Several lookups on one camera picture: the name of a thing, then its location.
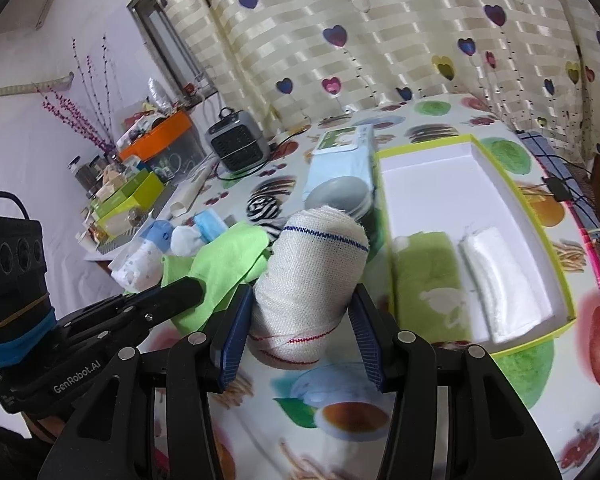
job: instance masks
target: folded green towel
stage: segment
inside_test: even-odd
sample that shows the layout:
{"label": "folded green towel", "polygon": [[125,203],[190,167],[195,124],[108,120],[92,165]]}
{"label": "folded green towel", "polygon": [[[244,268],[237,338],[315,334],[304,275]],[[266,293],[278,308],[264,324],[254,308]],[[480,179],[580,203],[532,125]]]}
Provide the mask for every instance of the folded green towel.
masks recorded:
{"label": "folded green towel", "polygon": [[178,331],[187,335],[200,330],[211,314],[226,309],[240,283],[255,280],[267,269],[263,253],[268,245],[263,228],[239,222],[192,258],[163,256],[162,286],[190,276],[205,287],[202,304],[171,319]]}
{"label": "folded green towel", "polygon": [[408,245],[392,258],[392,271],[400,328],[430,343],[471,340],[456,251],[446,233],[411,235]]}

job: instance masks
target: cluttered table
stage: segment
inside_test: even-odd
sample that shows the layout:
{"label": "cluttered table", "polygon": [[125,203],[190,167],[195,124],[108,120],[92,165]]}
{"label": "cluttered table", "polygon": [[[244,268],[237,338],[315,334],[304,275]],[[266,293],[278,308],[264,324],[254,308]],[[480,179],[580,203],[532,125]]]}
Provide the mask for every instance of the cluttered table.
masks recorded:
{"label": "cluttered table", "polygon": [[[600,240],[600,226],[586,201],[576,198],[582,195],[577,184],[552,158],[541,135],[509,131],[478,99],[465,94],[364,110],[312,124],[284,142],[272,160],[251,176],[229,180],[229,173],[212,172],[190,213],[212,208],[222,219],[250,222],[257,218],[252,199],[272,196],[276,216],[263,222],[281,228],[286,218],[304,207],[302,192],[320,136],[360,124],[373,126],[379,151],[471,134],[491,150],[520,189],[528,190],[525,198],[557,254],[576,320],[555,338],[496,357],[496,362],[530,410],[563,477],[574,478],[600,444],[600,261],[593,249]],[[541,189],[548,172],[562,179],[574,202],[556,202],[547,193],[534,191]],[[454,174],[444,178],[454,179]],[[376,213],[381,203],[376,194],[372,206]],[[387,308],[389,256],[380,217],[376,214],[369,237],[363,283],[376,305]],[[167,322],[152,331],[141,350],[164,348],[180,337]],[[441,405],[444,399],[445,393],[440,392]],[[393,404],[392,394],[380,394],[366,378],[346,316],[330,334],[324,357],[309,370],[272,368],[245,349],[236,381],[221,396],[210,394],[225,478],[374,479]],[[158,454],[167,454],[165,414],[164,395],[158,392]],[[443,475],[446,436],[444,416],[440,419],[436,474]]]}

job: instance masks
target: window frame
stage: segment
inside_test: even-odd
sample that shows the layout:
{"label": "window frame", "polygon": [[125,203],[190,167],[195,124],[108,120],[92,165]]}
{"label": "window frame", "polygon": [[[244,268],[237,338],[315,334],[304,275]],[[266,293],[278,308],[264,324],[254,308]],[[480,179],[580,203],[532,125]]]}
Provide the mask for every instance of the window frame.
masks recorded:
{"label": "window frame", "polygon": [[[126,8],[136,22],[144,45],[147,47],[151,57],[167,79],[171,90],[176,94],[177,98],[183,102],[185,108],[193,108],[203,101],[203,97],[204,99],[208,99],[218,92],[218,89],[216,89],[205,70],[200,66],[200,63],[194,54],[184,41],[182,41],[182,38],[173,27],[173,24],[157,0],[131,0]],[[178,64],[171,56],[168,48],[160,38],[160,34],[156,31],[154,24],[149,19],[149,15],[153,11],[158,12],[161,21],[171,34],[176,47],[185,59],[189,69],[196,74],[196,77],[200,78],[198,80],[200,90],[196,94],[189,95],[185,90],[183,83],[179,80],[176,68]]]}

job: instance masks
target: camera lens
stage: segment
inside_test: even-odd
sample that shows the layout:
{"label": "camera lens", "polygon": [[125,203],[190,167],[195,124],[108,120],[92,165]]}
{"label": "camera lens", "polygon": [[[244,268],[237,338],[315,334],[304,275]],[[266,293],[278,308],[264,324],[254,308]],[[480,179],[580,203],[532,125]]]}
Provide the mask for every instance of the camera lens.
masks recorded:
{"label": "camera lens", "polygon": [[26,240],[18,240],[18,263],[22,270],[29,269],[30,255],[29,255],[29,244]]}
{"label": "camera lens", "polygon": [[11,248],[7,243],[0,246],[0,266],[5,274],[9,274],[13,269],[13,254],[11,254]]}
{"label": "camera lens", "polygon": [[40,240],[33,242],[33,258],[36,263],[40,263],[40,260],[42,260],[42,245],[40,244]]}

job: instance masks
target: person's hand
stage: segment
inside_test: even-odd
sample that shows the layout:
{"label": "person's hand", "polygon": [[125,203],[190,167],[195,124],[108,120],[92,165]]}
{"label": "person's hand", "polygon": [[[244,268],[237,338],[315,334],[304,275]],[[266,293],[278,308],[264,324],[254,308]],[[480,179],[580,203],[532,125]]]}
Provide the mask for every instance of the person's hand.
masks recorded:
{"label": "person's hand", "polygon": [[[31,434],[34,434],[43,442],[53,444],[54,440],[51,439],[51,437],[49,437],[43,431],[41,431],[40,428],[37,427],[37,425],[33,423],[33,421],[28,417],[28,415],[23,413],[22,418],[24,418],[24,421],[27,424],[27,427],[29,428]],[[64,422],[57,416],[48,416],[47,418],[42,418],[40,420],[37,420],[36,422],[56,438],[60,436],[60,433],[62,433],[62,430],[64,429]]]}

